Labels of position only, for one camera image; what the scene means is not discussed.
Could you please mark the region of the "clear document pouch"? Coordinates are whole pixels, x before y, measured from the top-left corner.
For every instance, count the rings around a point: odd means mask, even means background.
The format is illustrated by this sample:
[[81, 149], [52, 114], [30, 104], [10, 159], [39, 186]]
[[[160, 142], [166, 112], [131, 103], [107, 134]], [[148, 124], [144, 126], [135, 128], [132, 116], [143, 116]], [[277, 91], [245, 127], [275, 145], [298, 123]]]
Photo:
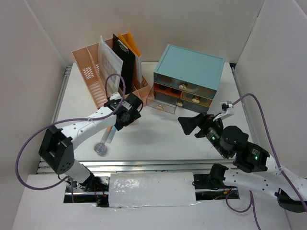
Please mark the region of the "clear document pouch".
[[[99, 73], [103, 84], [107, 77], [111, 74], [117, 73], [121, 74], [123, 60], [110, 48], [110, 46], [103, 40], [100, 36], [98, 43], [98, 66]], [[105, 87], [107, 94], [112, 95], [118, 92], [119, 84], [121, 80], [117, 75], [113, 75], [108, 81]]]

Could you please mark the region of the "blue cap highlighter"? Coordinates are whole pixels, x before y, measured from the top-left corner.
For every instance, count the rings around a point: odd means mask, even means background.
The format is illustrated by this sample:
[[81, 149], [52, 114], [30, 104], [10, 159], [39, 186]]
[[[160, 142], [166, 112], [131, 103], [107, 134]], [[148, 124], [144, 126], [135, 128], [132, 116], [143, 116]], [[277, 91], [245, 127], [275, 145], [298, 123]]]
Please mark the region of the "blue cap highlighter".
[[112, 126], [110, 132], [109, 132], [109, 135], [108, 135], [108, 138], [106, 140], [106, 143], [110, 144], [114, 138], [114, 135], [116, 133], [116, 128], [114, 126]]

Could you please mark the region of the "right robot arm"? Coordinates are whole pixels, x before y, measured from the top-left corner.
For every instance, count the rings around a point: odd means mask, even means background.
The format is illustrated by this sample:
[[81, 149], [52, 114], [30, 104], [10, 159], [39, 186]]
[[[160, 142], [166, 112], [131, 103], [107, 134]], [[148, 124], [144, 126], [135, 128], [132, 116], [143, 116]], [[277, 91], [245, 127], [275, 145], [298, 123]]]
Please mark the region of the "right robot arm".
[[243, 187], [275, 198], [287, 211], [302, 213], [307, 210], [306, 179], [279, 167], [273, 156], [249, 142], [248, 134], [240, 128], [224, 127], [221, 119], [205, 113], [179, 117], [178, 121], [185, 135], [198, 127], [196, 138], [207, 138], [222, 158], [233, 159], [234, 170], [220, 163], [213, 164], [208, 175], [211, 188]]

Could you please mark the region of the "orange folder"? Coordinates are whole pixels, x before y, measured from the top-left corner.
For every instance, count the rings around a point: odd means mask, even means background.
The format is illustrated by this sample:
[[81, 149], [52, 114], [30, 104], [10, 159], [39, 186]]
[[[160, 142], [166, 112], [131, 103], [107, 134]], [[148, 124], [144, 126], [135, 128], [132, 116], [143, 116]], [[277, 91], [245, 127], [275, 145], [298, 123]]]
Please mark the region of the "orange folder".
[[121, 42], [127, 46], [135, 55], [135, 64], [134, 64], [134, 76], [133, 76], [133, 85], [138, 90], [142, 88], [142, 59], [141, 52], [136, 46], [136, 43], [133, 39], [130, 29], [127, 33], [121, 34], [118, 32], [118, 37]]

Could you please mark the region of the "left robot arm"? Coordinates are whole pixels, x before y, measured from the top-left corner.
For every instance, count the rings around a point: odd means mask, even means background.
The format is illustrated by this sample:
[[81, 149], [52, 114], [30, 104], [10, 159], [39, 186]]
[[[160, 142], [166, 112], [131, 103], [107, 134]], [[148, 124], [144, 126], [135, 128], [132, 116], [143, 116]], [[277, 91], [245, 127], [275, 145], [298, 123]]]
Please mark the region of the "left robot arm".
[[49, 127], [39, 149], [39, 155], [57, 174], [65, 174], [77, 182], [83, 191], [106, 189], [101, 180], [74, 157], [74, 150], [91, 136], [108, 127], [117, 131], [141, 117], [139, 108], [143, 101], [135, 94], [122, 100], [119, 93], [111, 96], [99, 110], [84, 121], [57, 128]]

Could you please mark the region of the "orange blue glue stick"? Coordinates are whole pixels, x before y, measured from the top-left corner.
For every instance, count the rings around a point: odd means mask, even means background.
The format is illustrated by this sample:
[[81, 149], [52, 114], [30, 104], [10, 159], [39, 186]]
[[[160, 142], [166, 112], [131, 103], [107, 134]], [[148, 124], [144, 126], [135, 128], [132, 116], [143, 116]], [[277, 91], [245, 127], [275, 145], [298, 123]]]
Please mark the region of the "orange blue glue stick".
[[101, 143], [103, 143], [103, 144], [106, 143], [106, 141], [107, 141], [107, 139], [108, 139], [108, 136], [109, 136], [109, 134], [110, 134], [110, 132], [111, 132], [111, 129], [112, 129], [111, 126], [109, 126], [109, 127], [107, 127], [107, 128], [105, 129], [105, 132], [104, 132], [104, 134], [103, 134], [103, 136], [102, 136], [102, 138], [101, 138]]

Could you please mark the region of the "black clipboard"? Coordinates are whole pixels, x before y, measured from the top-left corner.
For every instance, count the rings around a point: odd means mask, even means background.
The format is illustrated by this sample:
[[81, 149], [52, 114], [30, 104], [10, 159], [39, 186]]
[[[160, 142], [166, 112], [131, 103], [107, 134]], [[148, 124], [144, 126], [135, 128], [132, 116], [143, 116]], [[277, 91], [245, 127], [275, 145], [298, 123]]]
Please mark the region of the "black clipboard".
[[126, 86], [125, 94], [129, 94], [132, 89], [135, 55], [115, 34], [112, 35], [112, 50], [123, 61], [121, 76]]

